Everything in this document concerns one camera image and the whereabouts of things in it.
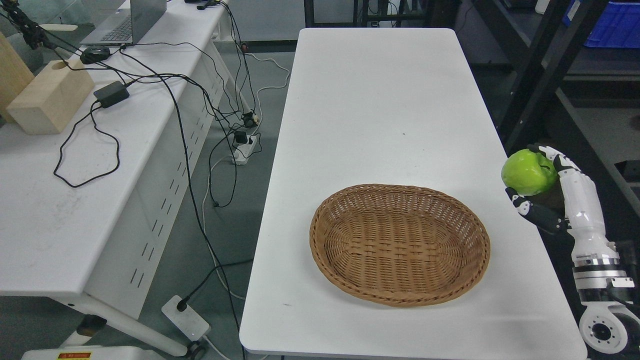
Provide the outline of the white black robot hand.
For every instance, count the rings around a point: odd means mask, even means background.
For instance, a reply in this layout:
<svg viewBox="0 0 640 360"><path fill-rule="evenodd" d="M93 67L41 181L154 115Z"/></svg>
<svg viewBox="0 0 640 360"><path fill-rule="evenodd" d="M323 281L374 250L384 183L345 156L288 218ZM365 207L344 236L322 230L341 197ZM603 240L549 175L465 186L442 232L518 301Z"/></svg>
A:
<svg viewBox="0 0 640 360"><path fill-rule="evenodd" d="M530 223L550 234L567 231L574 238L573 261L579 256L604 255L620 259L615 244L606 239L606 229L595 183L564 153L546 145L528 145L526 150L549 159L558 173L564 198L564 216L533 203L512 187L506 193L517 212Z"/></svg>

